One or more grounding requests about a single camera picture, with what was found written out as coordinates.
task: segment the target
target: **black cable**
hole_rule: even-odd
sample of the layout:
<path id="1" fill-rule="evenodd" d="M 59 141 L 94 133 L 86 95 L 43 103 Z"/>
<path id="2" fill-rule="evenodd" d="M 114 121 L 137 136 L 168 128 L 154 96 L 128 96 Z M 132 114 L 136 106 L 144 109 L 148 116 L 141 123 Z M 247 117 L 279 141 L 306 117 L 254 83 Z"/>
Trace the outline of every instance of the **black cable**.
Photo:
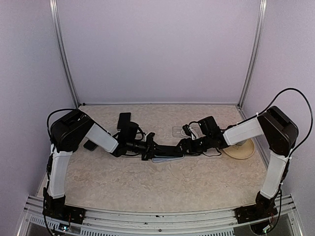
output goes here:
<path id="1" fill-rule="evenodd" d="M 113 135 L 113 138 L 116 138 L 119 135 L 120 132 L 117 132 L 116 134 Z"/>
<path id="2" fill-rule="evenodd" d="M 45 203 L 46 203 L 46 197 L 47 197 L 47 191 L 48 191 L 48 188 L 49 188 L 49 182 L 50 182 L 50 178 L 49 178 L 49 174 L 47 173 L 47 185 L 46 185 L 46 192 L 44 194 L 44 201 L 43 201 L 43 210 L 45 210 Z M 55 233 L 52 233 L 50 228 L 48 227 L 48 224 L 47 224 L 47 220 L 46 220 L 46 215 L 44 215 L 44 222 L 45 222 L 45 226 L 46 226 L 46 229 L 48 231 L 48 233 L 51 235 L 51 236 L 56 236 Z"/>
<path id="3" fill-rule="evenodd" d="M 277 217 L 276 223 L 275 223 L 275 224 L 272 226 L 272 228 L 271 228 L 269 231 L 267 231 L 266 233 L 263 233 L 263 234 L 254 233 L 254 234 L 256 234 L 256 235 L 266 235 L 266 234 L 270 233 L 271 231 L 273 231 L 273 230 L 275 229 L 276 225 L 278 224 L 279 219 L 280 219 L 280 215 L 281 215 L 281 208 L 282 208 L 282 189 L 279 188 L 279 191 L 278 191 L 278 192 L 280 192 L 280 206 L 279 206 L 279 213 L 278 213 L 278 217 Z"/>
<path id="4" fill-rule="evenodd" d="M 300 90 L 298 90 L 297 88 L 285 88 L 285 89 L 283 89 L 282 91 L 278 92 L 278 94 L 274 97 L 274 99 L 272 99 L 272 101 L 269 103 L 269 105 L 268 105 L 264 110 L 262 110 L 260 113 L 258 113 L 258 115 L 261 115 L 262 113 L 264 113 L 264 112 L 275 102 L 275 100 L 279 97 L 280 94 L 282 94 L 283 92 L 288 91 L 288 90 L 296 91 L 296 92 L 298 92 L 300 95 L 302 95 L 302 97 L 304 98 L 304 100 L 306 101 L 306 103 L 307 103 L 307 105 L 308 105 L 308 107 L 309 107 L 310 114 L 311 114 L 311 124 L 310 124 L 309 131 L 308 131 L 307 135 L 305 136 L 305 138 L 292 150 L 292 152 L 291 152 L 290 155 L 289 155 L 289 156 L 291 156 L 292 153 L 293 153 L 294 151 L 296 151 L 296 150 L 298 149 L 298 147 L 300 147 L 300 146 L 308 139 L 308 137 L 309 137 L 310 134 L 311 134 L 312 128 L 313 128 L 313 121 L 314 121 L 313 110 L 312 110 L 312 107 L 311 107 L 311 105 L 310 105 L 310 102 L 308 101 L 308 99 L 306 98 L 306 96 L 305 96 Z M 248 118 L 248 119 L 246 119 L 246 120 L 244 120 L 244 121 L 238 123 L 237 125 L 242 124 L 242 123 L 244 123 L 244 122 L 246 122 L 246 121 L 248 121 L 248 120 L 250 120 L 250 119 L 252 119 L 252 118 L 255 118 L 255 117 L 256 117 L 256 116 L 252 116 L 252 117 L 250 117 L 250 118 Z"/>
<path id="5" fill-rule="evenodd" d="M 222 152 L 220 152 L 219 149 L 217 149 L 217 148 L 216 148 L 216 150 L 217 150 L 217 152 L 219 153 L 219 155 L 207 155 L 207 154 L 205 154 L 204 152 L 203 152 L 202 154 L 204 154 L 205 156 L 208 156 L 208 157 L 221 156 L 221 155 L 222 155 Z"/>
<path id="6" fill-rule="evenodd" d="M 196 121 L 192 121 L 192 122 L 190 122 L 189 124 L 188 124 L 188 126 L 190 126 L 191 124 L 199 124 L 198 122 L 196 122 Z"/>
<path id="7" fill-rule="evenodd" d="M 195 136 L 195 134 L 193 132 L 191 132 L 191 134 L 194 136 L 195 139 L 197 139 L 197 137 Z"/>
<path id="8" fill-rule="evenodd" d="M 144 139 L 144 136 L 146 135 L 145 132 L 142 131 L 142 129 L 140 127 L 138 127 L 138 132 L 137 134 L 141 134 L 141 139 L 136 139 L 138 141 L 142 141 Z"/>
<path id="9" fill-rule="evenodd" d="M 51 139 L 51 133 L 50 133 L 50 130 L 49 130 L 49 119 L 50 117 L 57 113 L 57 112 L 63 112 L 63 111 L 75 111 L 75 110 L 79 110 L 79 109 L 74 109 L 74 108 L 64 108 L 64 109 L 59 109 L 59 110 L 55 110 L 53 111 L 52 113 L 49 114 L 49 116 L 47 117 L 47 132 L 48 132 L 48 135 L 49 135 L 49 138 Z M 80 112 L 82 112 L 84 115 L 86 115 L 87 117 L 89 117 L 90 119 L 92 119 L 88 114 L 86 114 L 85 112 L 79 110 Z M 96 125 L 98 125 L 102 130 L 104 130 L 106 133 L 108 133 L 109 135 L 111 135 L 106 129 L 104 129 L 101 125 L 99 125 L 95 120 L 93 120 L 94 123 Z"/>
<path id="10" fill-rule="evenodd" d="M 188 152 L 187 153 L 189 156 L 200 156 L 201 153 L 193 153 L 193 152 Z"/>
<path id="11" fill-rule="evenodd" d="M 49 119 L 50 119 L 50 117 L 53 115 L 53 114 L 55 114 L 55 113 L 57 113 L 57 112 L 64 112 L 64 111 L 74 111 L 75 109 L 74 108 L 63 108 L 63 109 L 58 109 L 58 110 L 55 110 L 55 111 L 53 111 L 52 113 L 50 113 L 49 115 L 48 115 L 48 117 L 47 117 L 47 132 L 48 132 L 48 135 L 49 135 L 49 138 L 51 139 L 51 133 L 50 133 L 50 130 L 49 130 Z"/>
<path id="12" fill-rule="evenodd" d="M 140 155 L 140 153 L 135 153 L 135 154 L 124 154 L 122 156 L 137 156 L 137 155 Z"/>

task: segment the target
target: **black phone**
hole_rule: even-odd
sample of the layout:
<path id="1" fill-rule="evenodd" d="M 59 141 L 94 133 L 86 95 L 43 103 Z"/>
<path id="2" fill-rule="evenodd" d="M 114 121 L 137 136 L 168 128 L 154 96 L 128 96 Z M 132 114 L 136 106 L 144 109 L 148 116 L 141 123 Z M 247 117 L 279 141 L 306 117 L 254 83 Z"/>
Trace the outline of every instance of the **black phone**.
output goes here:
<path id="1" fill-rule="evenodd" d="M 121 130 L 122 127 L 130 121 L 130 119 L 131 119 L 130 112 L 120 113 L 118 124 L 117 124 L 117 130 Z"/>

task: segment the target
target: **small black device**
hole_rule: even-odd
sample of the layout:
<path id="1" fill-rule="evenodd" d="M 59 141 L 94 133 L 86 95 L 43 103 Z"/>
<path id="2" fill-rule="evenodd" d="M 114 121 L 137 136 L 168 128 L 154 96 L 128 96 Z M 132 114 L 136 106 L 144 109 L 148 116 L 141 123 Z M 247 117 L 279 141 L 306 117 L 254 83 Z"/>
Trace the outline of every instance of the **small black device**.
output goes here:
<path id="1" fill-rule="evenodd" d="M 117 124 L 117 130 L 121 130 L 125 124 L 128 124 L 130 119 L 131 119 L 131 112 L 120 113 L 118 124 Z"/>
<path id="2" fill-rule="evenodd" d="M 97 148 L 97 144 L 93 143 L 91 140 L 87 140 L 83 147 L 89 151 L 94 151 Z"/>

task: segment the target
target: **wire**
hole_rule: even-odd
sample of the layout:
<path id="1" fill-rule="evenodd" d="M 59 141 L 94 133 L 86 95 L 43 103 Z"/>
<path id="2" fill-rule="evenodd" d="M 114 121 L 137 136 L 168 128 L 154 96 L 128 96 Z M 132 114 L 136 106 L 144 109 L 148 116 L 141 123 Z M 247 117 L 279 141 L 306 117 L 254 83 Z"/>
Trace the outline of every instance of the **wire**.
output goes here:
<path id="1" fill-rule="evenodd" d="M 202 154 L 204 154 L 205 156 L 208 156 L 208 157 L 221 156 L 221 155 L 222 155 L 222 152 L 220 152 L 219 149 L 217 149 L 217 148 L 216 148 L 216 150 L 217 150 L 217 152 L 219 153 L 219 155 L 207 155 L 207 154 L 205 154 L 204 152 L 203 152 Z"/>
<path id="2" fill-rule="evenodd" d="M 273 224 L 275 221 L 275 215 L 273 213 L 271 213 L 271 224 Z"/>
<path id="3" fill-rule="evenodd" d="M 198 122 L 196 122 L 196 121 L 192 121 L 192 122 L 190 122 L 189 124 L 188 124 L 188 126 L 190 126 L 191 124 L 198 124 L 199 125 L 199 123 Z"/>
<path id="4" fill-rule="evenodd" d="M 140 153 L 135 153 L 135 154 L 124 154 L 122 156 L 137 156 L 137 155 L 140 155 Z"/>
<path id="5" fill-rule="evenodd" d="M 51 139 L 51 133 L 50 133 L 50 130 L 49 130 L 49 119 L 50 117 L 57 113 L 57 112 L 64 112 L 64 111 L 74 111 L 75 109 L 74 108 L 63 108 L 63 109 L 58 109 L 58 110 L 55 110 L 53 111 L 52 113 L 50 113 L 47 117 L 47 121 L 46 121 L 46 124 L 47 124 L 47 132 L 48 132 L 48 135 L 49 135 L 49 138 Z"/>
<path id="6" fill-rule="evenodd" d="M 298 147 L 300 147 L 300 146 L 308 139 L 308 137 L 309 137 L 310 134 L 311 134 L 312 128 L 313 128 L 313 121 L 314 121 L 313 110 L 312 110 L 312 107 L 311 107 L 311 105 L 310 105 L 310 102 L 308 101 L 308 99 L 306 98 L 306 96 L 304 95 L 304 93 L 302 93 L 302 92 L 301 92 L 300 90 L 298 90 L 297 88 L 285 88 L 285 89 L 283 89 L 282 91 L 278 92 L 278 94 L 274 97 L 274 99 L 272 99 L 272 101 L 269 103 L 269 105 L 268 105 L 264 110 L 262 110 L 260 113 L 258 113 L 258 115 L 261 115 L 262 113 L 264 113 L 264 112 L 275 102 L 275 100 L 280 96 L 280 94 L 282 94 L 282 93 L 284 93 L 284 92 L 286 92 L 286 91 L 288 91 L 288 90 L 296 91 L 296 92 L 298 92 L 300 95 L 302 95 L 302 97 L 304 98 L 304 100 L 306 101 L 306 103 L 307 103 L 307 105 L 308 105 L 308 107 L 309 107 L 310 114 L 311 114 L 311 124 L 310 124 L 309 131 L 308 131 L 307 135 L 305 136 L 305 138 L 291 151 L 291 153 L 290 153 L 290 155 L 289 155 L 289 156 L 291 156 L 291 155 L 293 154 L 293 152 L 295 152 L 295 151 L 298 149 Z M 250 120 L 250 119 L 252 119 L 252 118 L 255 118 L 255 117 L 256 117 L 256 116 L 252 116 L 252 117 L 250 117 L 250 118 L 248 118 L 248 119 L 246 119 L 246 120 L 244 120 L 244 121 L 238 123 L 237 125 L 242 124 L 242 123 L 244 123 L 244 122 L 246 122 L 246 121 L 248 121 L 248 120 Z"/>
<path id="7" fill-rule="evenodd" d="M 193 132 L 191 132 L 191 135 L 193 135 L 193 137 L 195 138 L 195 140 L 197 139 L 196 135 L 195 135 Z"/>
<path id="8" fill-rule="evenodd" d="M 279 213 L 278 213 L 278 217 L 277 217 L 276 223 L 272 226 L 272 228 L 269 231 L 267 231 L 267 232 L 265 232 L 263 234 L 257 234 L 257 233 L 254 233 L 254 234 L 256 234 L 256 235 L 267 235 L 268 233 L 273 231 L 275 229 L 276 225 L 278 224 L 279 219 L 280 219 L 280 215 L 281 215 L 281 208 L 282 208 L 282 189 L 280 187 L 279 187 L 278 192 L 280 192 L 280 206 L 279 206 Z"/>
<path id="9" fill-rule="evenodd" d="M 71 227 L 70 220 L 71 220 L 71 213 L 70 213 L 70 215 L 69 215 L 69 221 L 68 221 L 68 223 L 69 223 L 69 228 L 68 228 L 68 229 L 70 229 L 70 227 Z"/>
<path id="10" fill-rule="evenodd" d="M 46 197 L 47 197 L 47 191 L 48 191 L 48 188 L 49 188 L 49 182 L 50 182 L 50 178 L 49 178 L 49 174 L 47 173 L 47 185 L 46 185 L 46 192 L 44 194 L 44 201 L 43 201 L 43 210 L 45 210 L 46 206 L 45 206 L 45 203 L 46 203 Z M 48 227 L 48 224 L 47 224 L 47 220 L 46 220 L 46 215 L 44 215 L 44 222 L 45 222 L 45 226 L 46 226 L 46 229 L 48 231 L 48 233 L 51 235 L 51 236 L 56 236 L 55 233 L 51 232 L 50 228 Z"/>
<path id="11" fill-rule="evenodd" d="M 142 140 L 144 139 L 144 136 L 146 135 L 146 133 L 143 132 L 140 127 L 138 127 L 138 132 L 137 132 L 137 134 L 141 134 L 141 139 L 136 139 L 136 140 L 139 140 L 139 141 L 142 141 Z"/>
<path id="12" fill-rule="evenodd" d="M 116 134 L 113 135 L 113 138 L 116 138 L 119 135 L 120 132 L 117 132 Z"/>
<path id="13" fill-rule="evenodd" d="M 183 136 L 187 136 L 185 133 L 183 133 L 184 132 L 184 130 L 182 129 L 181 130 L 181 135 L 183 135 Z"/>
<path id="14" fill-rule="evenodd" d="M 52 113 L 49 114 L 49 116 L 47 117 L 47 132 L 48 132 L 48 135 L 49 135 L 49 138 L 51 139 L 51 133 L 50 133 L 50 130 L 49 130 L 49 119 L 50 117 L 57 113 L 57 112 L 63 112 L 63 111 L 75 111 L 75 110 L 78 110 L 80 111 L 81 113 L 83 113 L 84 115 L 86 115 L 87 117 L 89 117 L 90 119 L 92 119 L 88 114 L 86 114 L 84 111 L 80 110 L 80 109 L 74 109 L 74 108 L 64 108 L 64 109 L 59 109 L 59 110 L 55 110 L 53 111 Z M 97 123 L 95 120 L 93 120 L 94 123 L 96 125 L 98 125 L 102 130 L 104 130 L 106 133 L 108 133 L 109 135 L 111 135 L 106 129 L 104 129 L 101 125 L 99 125 L 99 123 Z"/>

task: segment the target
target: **beige surface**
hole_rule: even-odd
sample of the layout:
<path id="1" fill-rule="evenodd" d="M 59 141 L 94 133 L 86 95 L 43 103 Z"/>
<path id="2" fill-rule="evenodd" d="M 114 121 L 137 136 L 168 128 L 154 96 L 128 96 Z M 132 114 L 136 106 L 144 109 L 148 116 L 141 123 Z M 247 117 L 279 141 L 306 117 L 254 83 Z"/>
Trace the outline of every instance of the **beige surface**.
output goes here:
<path id="1" fill-rule="evenodd" d="M 82 110 L 112 134 L 119 113 L 131 112 L 131 120 L 144 132 L 155 132 L 155 141 L 164 145 L 180 140 L 172 137 L 173 126 L 207 116 L 214 116 L 221 128 L 241 120 L 234 106 L 111 105 Z M 156 164 L 140 157 L 116 158 L 99 147 L 90 152 L 82 145 L 71 157 L 65 188 L 66 203 L 83 207 L 137 212 L 235 207 L 254 202 L 266 174 L 257 152 L 247 160 L 223 153 L 219 158 L 185 157 Z"/>

